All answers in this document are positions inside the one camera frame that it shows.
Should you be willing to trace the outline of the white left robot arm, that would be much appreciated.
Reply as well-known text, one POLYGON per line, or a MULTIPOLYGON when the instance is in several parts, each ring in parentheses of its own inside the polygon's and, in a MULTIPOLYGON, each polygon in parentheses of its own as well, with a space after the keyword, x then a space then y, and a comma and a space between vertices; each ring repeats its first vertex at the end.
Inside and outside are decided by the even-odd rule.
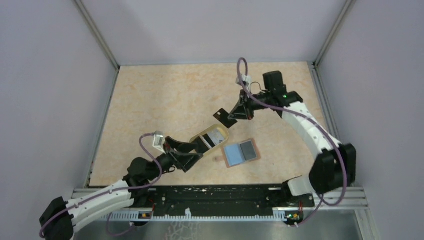
POLYGON ((51 201, 39 222, 39 236, 45 240, 70 240, 74 234, 99 218, 114 211, 144 207, 149 203, 149 189, 171 169, 188 172, 201 158, 202 144, 182 142, 161 132, 143 134, 139 138, 142 150, 151 158, 135 158, 123 179, 78 199, 51 201))

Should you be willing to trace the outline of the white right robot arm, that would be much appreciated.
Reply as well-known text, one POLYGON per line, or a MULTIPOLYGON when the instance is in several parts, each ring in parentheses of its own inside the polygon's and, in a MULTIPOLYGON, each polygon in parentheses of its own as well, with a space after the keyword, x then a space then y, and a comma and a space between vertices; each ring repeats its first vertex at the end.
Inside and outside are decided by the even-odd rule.
POLYGON ((263 74, 265 90, 252 94, 251 77, 242 75, 244 89, 229 113, 231 120, 252 120, 259 110, 271 109, 285 120, 302 138, 315 158, 310 172, 285 181, 281 199, 287 206, 295 206, 302 195, 323 195, 338 188, 348 187, 356 179, 356 149, 342 144, 331 136, 312 116, 304 100, 296 91, 287 91, 280 71, 263 74))

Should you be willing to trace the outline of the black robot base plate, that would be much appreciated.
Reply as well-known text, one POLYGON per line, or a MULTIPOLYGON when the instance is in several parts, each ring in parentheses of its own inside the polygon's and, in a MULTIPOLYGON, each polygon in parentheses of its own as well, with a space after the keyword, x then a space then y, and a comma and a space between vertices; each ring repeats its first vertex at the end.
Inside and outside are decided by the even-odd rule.
POLYGON ((274 208, 315 207, 312 194, 288 198, 279 184, 157 185, 142 189, 133 208, 154 208, 155 217, 271 216, 274 208))

